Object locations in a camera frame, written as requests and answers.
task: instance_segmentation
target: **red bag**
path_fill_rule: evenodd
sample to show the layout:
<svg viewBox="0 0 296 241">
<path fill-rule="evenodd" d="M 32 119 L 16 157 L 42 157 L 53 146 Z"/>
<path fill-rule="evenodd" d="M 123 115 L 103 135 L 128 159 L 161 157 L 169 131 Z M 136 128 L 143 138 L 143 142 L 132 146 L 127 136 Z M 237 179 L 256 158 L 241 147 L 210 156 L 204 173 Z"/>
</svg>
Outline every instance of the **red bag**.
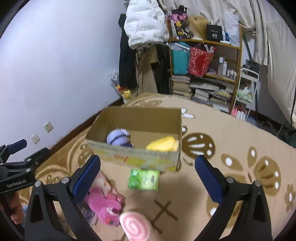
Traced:
<svg viewBox="0 0 296 241">
<path fill-rule="evenodd" d="M 202 77 L 207 73 L 210 62 L 216 52 L 216 47 L 213 53 L 207 53 L 207 51 L 200 49 L 201 44 L 196 47 L 190 48 L 190 61 L 188 72 L 192 75 Z"/>
</svg>

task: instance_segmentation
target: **black box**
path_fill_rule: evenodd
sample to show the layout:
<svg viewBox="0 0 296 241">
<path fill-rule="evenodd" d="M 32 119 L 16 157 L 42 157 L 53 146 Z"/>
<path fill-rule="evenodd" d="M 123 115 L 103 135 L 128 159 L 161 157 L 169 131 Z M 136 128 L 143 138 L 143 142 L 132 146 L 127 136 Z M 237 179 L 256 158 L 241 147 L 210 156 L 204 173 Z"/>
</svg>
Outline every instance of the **black box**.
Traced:
<svg viewBox="0 0 296 241">
<path fill-rule="evenodd" d="M 207 25 L 207 39 L 209 41 L 220 42 L 223 40 L 222 27 L 217 25 Z"/>
</svg>

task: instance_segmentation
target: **yellow plush toy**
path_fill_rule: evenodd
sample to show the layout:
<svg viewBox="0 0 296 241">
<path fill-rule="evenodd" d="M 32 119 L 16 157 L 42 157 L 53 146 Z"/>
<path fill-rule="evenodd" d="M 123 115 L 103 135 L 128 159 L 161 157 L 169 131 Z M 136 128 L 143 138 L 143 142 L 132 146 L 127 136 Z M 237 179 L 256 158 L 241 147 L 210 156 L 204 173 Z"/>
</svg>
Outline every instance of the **yellow plush toy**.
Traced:
<svg viewBox="0 0 296 241">
<path fill-rule="evenodd" d="M 152 141 L 146 150 L 153 151 L 178 151 L 179 141 L 173 137 L 164 137 L 155 141 Z"/>
</svg>

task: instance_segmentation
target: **green tissue pack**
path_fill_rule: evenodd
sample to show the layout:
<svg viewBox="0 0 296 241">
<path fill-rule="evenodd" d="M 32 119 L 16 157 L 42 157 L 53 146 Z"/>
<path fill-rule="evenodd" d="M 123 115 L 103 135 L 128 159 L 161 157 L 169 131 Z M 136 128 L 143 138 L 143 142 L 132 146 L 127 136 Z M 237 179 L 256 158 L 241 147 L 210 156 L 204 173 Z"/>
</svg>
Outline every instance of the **green tissue pack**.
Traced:
<svg viewBox="0 0 296 241">
<path fill-rule="evenodd" d="M 128 188 L 140 190 L 155 190 L 158 192 L 159 171 L 132 169 Z"/>
</svg>

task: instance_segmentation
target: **white cart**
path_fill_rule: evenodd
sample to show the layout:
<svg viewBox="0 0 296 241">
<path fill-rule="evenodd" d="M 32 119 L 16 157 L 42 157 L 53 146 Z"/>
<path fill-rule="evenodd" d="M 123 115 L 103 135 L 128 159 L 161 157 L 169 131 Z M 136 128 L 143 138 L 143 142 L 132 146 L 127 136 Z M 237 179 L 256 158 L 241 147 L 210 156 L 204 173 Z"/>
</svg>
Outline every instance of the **white cart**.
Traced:
<svg viewBox="0 0 296 241">
<path fill-rule="evenodd" d="M 253 73 L 254 75 L 256 75 L 256 77 L 250 76 L 247 73 Z M 249 109 L 249 111 L 245 111 L 246 118 L 244 120 L 247 120 L 247 118 L 249 117 L 251 107 L 252 107 L 252 105 L 253 105 L 253 103 L 255 101 L 255 95 L 257 93 L 258 81 L 259 81 L 259 74 L 258 73 L 256 73 L 255 71 L 246 69 L 246 68 L 241 68 L 241 72 L 240 72 L 240 75 L 239 75 L 239 84 L 238 84 L 237 94 L 236 94 L 236 97 L 235 97 L 235 101 L 234 101 L 232 111 L 234 110 L 235 104 L 237 102 L 240 103 L 245 108 L 245 110 Z M 243 85 L 243 86 L 249 85 L 251 87 L 251 93 L 252 93 L 252 101 L 251 102 L 246 100 L 246 99 L 243 99 L 243 98 L 239 97 L 238 90 L 242 89 L 242 87 L 243 87 L 241 85 Z"/>
</svg>

